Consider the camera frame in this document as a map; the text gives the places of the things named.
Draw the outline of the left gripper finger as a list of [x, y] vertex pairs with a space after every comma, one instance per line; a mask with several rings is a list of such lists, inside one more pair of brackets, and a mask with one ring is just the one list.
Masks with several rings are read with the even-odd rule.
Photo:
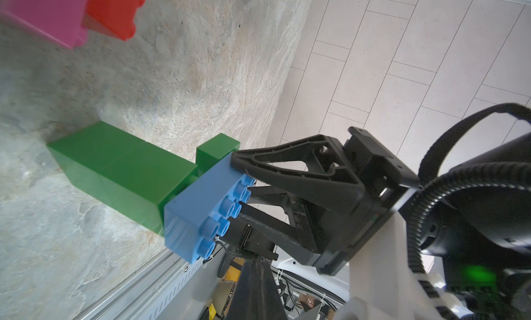
[[286, 311], [267, 259], [245, 262], [225, 318], [286, 319]]

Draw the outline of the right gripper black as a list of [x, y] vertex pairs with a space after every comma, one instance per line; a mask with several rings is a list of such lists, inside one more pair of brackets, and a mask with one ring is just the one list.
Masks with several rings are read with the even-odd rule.
[[223, 237], [246, 258], [279, 258], [335, 276], [419, 190], [419, 177], [367, 130], [338, 139], [316, 135], [276, 147], [232, 153], [231, 165], [306, 201], [277, 204], [285, 223], [244, 204]]

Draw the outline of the green lego brick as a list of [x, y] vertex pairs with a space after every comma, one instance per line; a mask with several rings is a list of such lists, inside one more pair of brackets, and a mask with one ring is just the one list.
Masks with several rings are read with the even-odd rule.
[[198, 165], [150, 143], [138, 151], [139, 194], [154, 206], [156, 222], [149, 229], [163, 236], [164, 206], [199, 176]]
[[234, 138], [220, 133], [196, 148], [196, 165], [198, 175], [202, 176], [226, 155], [240, 149], [241, 143]]
[[161, 225], [171, 153], [105, 122], [47, 147], [75, 187], [150, 229]]

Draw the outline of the red lego brick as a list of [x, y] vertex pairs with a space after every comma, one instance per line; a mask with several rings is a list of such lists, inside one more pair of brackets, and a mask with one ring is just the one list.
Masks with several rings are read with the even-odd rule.
[[146, 0], [88, 0], [82, 25], [92, 31], [127, 41], [136, 33], [134, 17]]

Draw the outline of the pink lego brick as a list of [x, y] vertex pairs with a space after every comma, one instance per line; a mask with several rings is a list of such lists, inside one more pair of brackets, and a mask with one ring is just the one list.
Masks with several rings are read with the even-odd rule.
[[82, 46], [88, 0], [1, 0], [1, 18], [65, 48]]

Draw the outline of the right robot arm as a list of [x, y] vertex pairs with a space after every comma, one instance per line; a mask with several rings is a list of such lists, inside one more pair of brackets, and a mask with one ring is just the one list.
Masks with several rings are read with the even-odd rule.
[[290, 223], [243, 206], [243, 221], [294, 260], [336, 275], [395, 214], [406, 223], [410, 270], [430, 298], [421, 255], [441, 257], [447, 290], [480, 319], [530, 317], [530, 136], [440, 174], [459, 140], [480, 121], [529, 108], [497, 104], [461, 120], [413, 172], [364, 129], [341, 143], [316, 135], [276, 147], [235, 151], [236, 170], [260, 180], [251, 201], [281, 207]]

